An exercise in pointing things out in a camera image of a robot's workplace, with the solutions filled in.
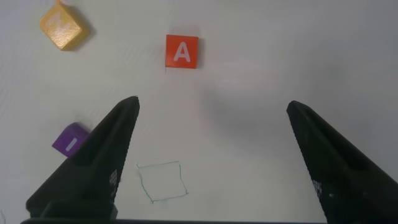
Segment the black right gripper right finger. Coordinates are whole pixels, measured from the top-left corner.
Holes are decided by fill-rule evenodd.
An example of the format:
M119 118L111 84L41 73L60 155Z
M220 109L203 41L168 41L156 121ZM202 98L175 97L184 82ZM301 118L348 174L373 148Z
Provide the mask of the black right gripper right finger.
M397 182L307 105L290 124L328 223L397 223Z

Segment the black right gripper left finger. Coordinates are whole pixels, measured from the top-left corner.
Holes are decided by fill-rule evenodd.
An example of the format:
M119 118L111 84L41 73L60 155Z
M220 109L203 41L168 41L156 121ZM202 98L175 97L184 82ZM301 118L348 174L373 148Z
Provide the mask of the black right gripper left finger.
M116 218L114 200L139 109L136 96L120 101L92 130L79 150L27 200L30 216Z

